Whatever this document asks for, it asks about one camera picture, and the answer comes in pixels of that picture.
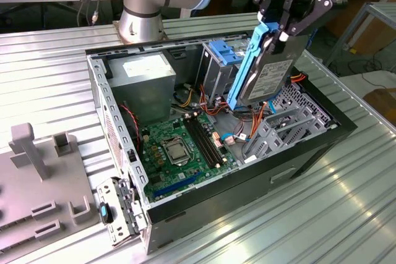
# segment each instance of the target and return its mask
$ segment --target sticker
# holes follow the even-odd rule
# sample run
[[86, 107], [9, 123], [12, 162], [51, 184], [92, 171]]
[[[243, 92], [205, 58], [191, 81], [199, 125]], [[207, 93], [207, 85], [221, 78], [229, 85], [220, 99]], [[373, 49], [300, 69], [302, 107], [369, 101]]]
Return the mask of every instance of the sticker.
[[161, 55], [141, 56], [139, 59], [125, 62], [123, 65], [128, 77], [152, 74], [153, 71], [171, 71], [170, 66], [162, 59]]
[[293, 60], [269, 63], [263, 66], [260, 76], [249, 95], [248, 100], [271, 94], [276, 91]]

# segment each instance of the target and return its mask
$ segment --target hard drive label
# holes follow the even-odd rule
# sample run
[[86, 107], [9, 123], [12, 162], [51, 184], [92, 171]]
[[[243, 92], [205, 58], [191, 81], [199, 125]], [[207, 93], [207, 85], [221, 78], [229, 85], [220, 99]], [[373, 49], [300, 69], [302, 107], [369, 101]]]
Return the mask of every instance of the hard drive label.
[[253, 100], [275, 92], [292, 62], [293, 60], [286, 60], [264, 65], [248, 99]]

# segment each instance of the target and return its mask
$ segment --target red wire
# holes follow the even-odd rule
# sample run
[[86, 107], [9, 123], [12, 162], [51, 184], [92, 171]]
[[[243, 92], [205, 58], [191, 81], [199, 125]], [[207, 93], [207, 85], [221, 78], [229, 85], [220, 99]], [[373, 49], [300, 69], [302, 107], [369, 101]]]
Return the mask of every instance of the red wire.
[[291, 82], [292, 82], [292, 83], [297, 83], [297, 82], [300, 82], [300, 81], [304, 80], [305, 78], [306, 78], [306, 76], [303, 75], [303, 77], [298, 78], [298, 79], [296, 79], [296, 80], [291, 80]]
[[140, 145], [140, 139], [139, 139], [139, 128], [137, 126], [137, 122], [135, 119], [135, 116], [132, 114], [132, 112], [127, 109], [125, 106], [123, 106], [122, 104], [120, 105], [120, 107], [122, 107], [123, 109], [125, 109], [127, 111], [127, 113], [131, 116], [132, 120], [134, 120], [135, 123], [135, 128], [136, 128], [136, 136], [137, 136], [137, 151], [139, 151], [139, 145]]

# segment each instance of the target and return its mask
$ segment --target metal rail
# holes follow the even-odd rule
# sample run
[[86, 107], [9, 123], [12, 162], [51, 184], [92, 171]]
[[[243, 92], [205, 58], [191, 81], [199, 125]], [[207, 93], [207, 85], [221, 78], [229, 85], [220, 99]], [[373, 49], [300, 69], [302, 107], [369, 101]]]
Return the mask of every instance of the metal rail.
[[[251, 30], [256, 23], [255, 14], [244, 14], [164, 26], [176, 38]], [[36, 138], [64, 130], [77, 137], [92, 189], [116, 175], [84, 50], [119, 44], [112, 26], [1, 35], [0, 150], [7, 150], [9, 126], [30, 121]], [[15, 262], [394, 263], [394, 129], [309, 53], [297, 68], [358, 125], [307, 174], [150, 256], [140, 239], [113, 250], [98, 224]]]

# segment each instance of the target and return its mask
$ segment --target blue plastic bracket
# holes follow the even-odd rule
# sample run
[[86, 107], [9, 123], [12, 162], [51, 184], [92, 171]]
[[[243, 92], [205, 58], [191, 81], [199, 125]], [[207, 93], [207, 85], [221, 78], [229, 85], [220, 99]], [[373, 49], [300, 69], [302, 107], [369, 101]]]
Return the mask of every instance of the blue plastic bracket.
[[245, 78], [248, 76], [253, 62], [258, 55], [260, 55], [261, 44], [265, 35], [269, 32], [272, 33], [278, 30], [278, 23], [260, 23], [253, 32], [249, 46], [247, 47], [245, 57], [242, 61], [241, 67], [236, 74], [234, 83], [228, 93], [227, 103], [232, 110], [235, 109], [238, 103], [238, 95], [243, 87]]
[[224, 65], [241, 63], [243, 60], [243, 57], [237, 56], [232, 47], [228, 46], [223, 40], [211, 41], [209, 46]]

